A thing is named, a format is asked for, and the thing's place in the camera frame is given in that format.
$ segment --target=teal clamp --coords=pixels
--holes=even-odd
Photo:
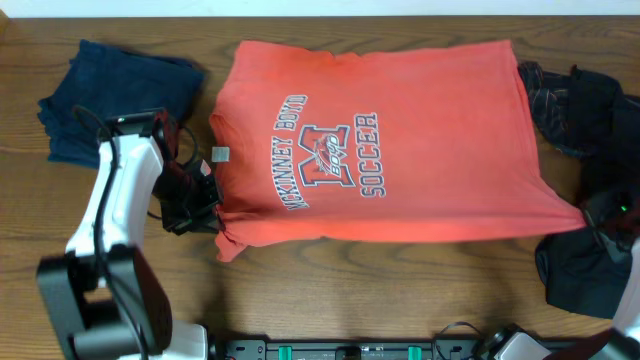
[[[291,346],[280,346],[278,348],[278,360],[293,360],[293,349]]]
[[[422,348],[419,346],[409,346],[409,360],[422,360]]]

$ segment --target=white wall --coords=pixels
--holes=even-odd
[[[9,17],[640,15],[640,0],[0,0]]]

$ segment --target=red shirt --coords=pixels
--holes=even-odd
[[[584,226],[540,177],[508,41],[332,55],[246,41],[210,119],[230,162],[220,259],[327,236],[509,238]]]

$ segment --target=wooden table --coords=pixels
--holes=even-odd
[[[60,357],[35,269],[40,257],[64,250],[96,173],[47,162],[49,139],[36,102],[61,82],[80,39],[187,57],[206,68],[206,90],[189,125],[207,149],[207,118],[243,39],[366,53],[510,38],[521,60],[565,73],[577,63],[640,94],[639,29],[640,18],[633,17],[12,21],[0,42],[0,358]],[[543,141],[539,147],[545,179],[571,200],[577,162]],[[540,238],[446,245],[290,242],[249,249],[225,264],[216,261],[213,236],[176,237],[148,223],[145,254],[174,315],[215,332],[416,338],[468,321],[485,331],[517,322],[554,337],[589,335],[609,324],[545,303],[533,261]]]

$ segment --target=stack of dark clothes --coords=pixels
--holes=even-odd
[[[581,207],[608,219],[547,236],[538,246],[536,263],[547,302],[612,318],[631,269],[630,254],[616,241],[640,236],[640,98],[624,95],[611,77],[577,67],[560,75],[527,62],[519,71],[542,135],[582,160]]]
[[[53,95],[38,102],[38,118],[51,137],[50,161],[98,167],[98,125],[84,127],[71,109],[81,105],[102,119],[165,108],[183,119],[204,74],[183,59],[148,57],[80,42],[71,69]]]

